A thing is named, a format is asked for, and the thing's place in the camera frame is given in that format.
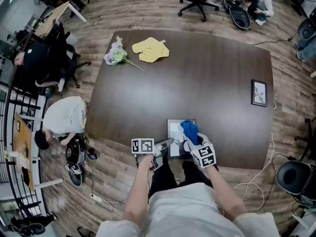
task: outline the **dark brown table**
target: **dark brown table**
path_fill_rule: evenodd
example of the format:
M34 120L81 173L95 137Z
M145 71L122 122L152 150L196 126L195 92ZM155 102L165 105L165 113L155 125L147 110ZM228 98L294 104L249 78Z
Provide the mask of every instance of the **dark brown table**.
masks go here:
M222 37L181 31L115 32L123 38L127 64L103 61L93 90L86 131L125 145L132 138L167 137L167 119L196 119L213 143L218 165L261 169L272 128L270 53ZM132 45L166 40L168 58L139 60ZM268 106L251 105L251 80L268 86Z

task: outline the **blue cloth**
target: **blue cloth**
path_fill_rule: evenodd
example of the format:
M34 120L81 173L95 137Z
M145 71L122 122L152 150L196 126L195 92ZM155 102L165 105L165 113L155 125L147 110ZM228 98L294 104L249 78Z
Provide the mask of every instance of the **blue cloth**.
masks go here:
M194 145L199 145L198 142L198 126L187 119L180 124L183 128L184 135L188 136Z

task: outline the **white sleeve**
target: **white sleeve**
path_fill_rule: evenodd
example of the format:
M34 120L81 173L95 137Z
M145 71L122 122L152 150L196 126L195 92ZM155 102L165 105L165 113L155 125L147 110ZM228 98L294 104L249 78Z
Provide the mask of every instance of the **white sleeve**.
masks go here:
M129 220L102 222L96 237L139 237L139 227Z
M274 15L272 1L271 0L263 0L263 3L265 4L265 6L267 8L266 15L272 17Z
M233 223L245 237L279 237L277 226L271 213L245 213L234 219Z

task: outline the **wooden floor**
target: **wooden floor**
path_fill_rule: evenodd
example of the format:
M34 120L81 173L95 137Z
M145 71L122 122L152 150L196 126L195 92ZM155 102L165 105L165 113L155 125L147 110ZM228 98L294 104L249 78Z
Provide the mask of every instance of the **wooden floor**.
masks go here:
M91 0L83 12L88 20L85 24L76 17L68 18L68 11L62 22L67 30L78 38L76 48L82 55L81 59L91 60L92 65L77 70L80 89L71 82L68 88L62 94L56 94L53 100L81 96L89 105L103 56L114 31L169 29L203 32L253 44L288 39L296 33L303 20L303 17L298 16L291 8L289 2L273 0L275 15L267 24L260 27L252 21L251 30L241 31L233 25L228 14L215 11L213 8L205 8L205 23L200 21L201 14L197 8L184 11L183 16L178 17L177 11L186 4L179 3L179 0ZM316 92L316 86L310 78L311 66L301 63L296 58L296 39L297 37L288 42L264 43L260 47L270 51L273 66L276 109L272 133L275 153L298 157L303 152L305 144L295 142L293 137L307 134L304 119L315 115L315 100L312 93ZM93 192L106 200L124 203L136 172L130 149L100 138L90 138L90 145L95 148L99 157L95 161L90 161L94 173ZM267 161L272 148L271 142ZM282 156L277 156L274 164L278 167L286 160ZM91 180L86 178L80 189L74 188L64 165L64 150L60 146L54 145L42 153L42 180L64 178L62 184L44 189L48 209L59 217L55 225L60 236L79 236L76 233L78 226L96 232L102 221L120 219L107 204L99 204L90 198ZM183 179L180 163L175 161L171 165L176 177ZM250 181L258 170L220 168L220 173L233 187L237 183ZM269 165L256 179L265 196L271 187L273 175L273 169ZM238 187L237 192L242 195L243 189L244 187ZM246 198L245 203L249 210L255 210L262 203L261 192L253 186L249 186ZM295 222L291 217L293 203L293 198L275 185L269 200L260 212L271 212L280 233L283 234ZM114 204L114 207L123 212L123 206Z

